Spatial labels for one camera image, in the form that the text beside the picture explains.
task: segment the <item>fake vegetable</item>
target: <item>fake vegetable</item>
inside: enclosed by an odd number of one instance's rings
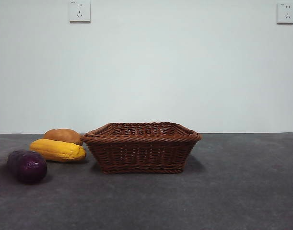
[[[61,129],[52,129],[47,131],[43,138],[50,140],[58,140],[64,142],[74,143],[76,145],[82,145],[82,141],[80,141],[81,135],[74,130],[61,128]]]
[[[10,153],[7,165],[18,181],[27,184],[41,181],[47,173],[45,159],[34,151],[22,149]]]
[[[50,161],[81,161],[85,158],[82,146],[63,141],[39,139],[30,144],[30,150],[39,152]]]

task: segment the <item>white wall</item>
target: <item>white wall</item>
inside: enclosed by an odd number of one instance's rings
[[[171,121],[293,132],[293,26],[275,0],[0,0],[0,133]]]

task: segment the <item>basket rim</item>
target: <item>basket rim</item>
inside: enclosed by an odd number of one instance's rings
[[[162,125],[172,125],[177,126],[183,131],[187,132],[188,135],[98,135],[97,133],[102,132],[112,125],[149,125],[149,124],[162,124]],[[190,130],[180,124],[172,122],[147,122],[147,123],[108,123],[102,127],[85,133],[81,137],[81,141],[85,143],[120,143],[120,142],[190,142],[199,141],[202,136],[193,130]]]

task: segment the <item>wall outlet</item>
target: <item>wall outlet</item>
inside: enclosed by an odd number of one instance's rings
[[[293,24],[293,2],[277,3],[278,24]]]
[[[90,0],[73,0],[69,2],[70,22],[91,22],[91,3]]]

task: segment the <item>yellow corn cob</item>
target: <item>yellow corn cob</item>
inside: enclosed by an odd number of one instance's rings
[[[40,153],[49,161],[81,161],[85,158],[82,146],[63,141],[39,139],[30,144],[30,150]]]

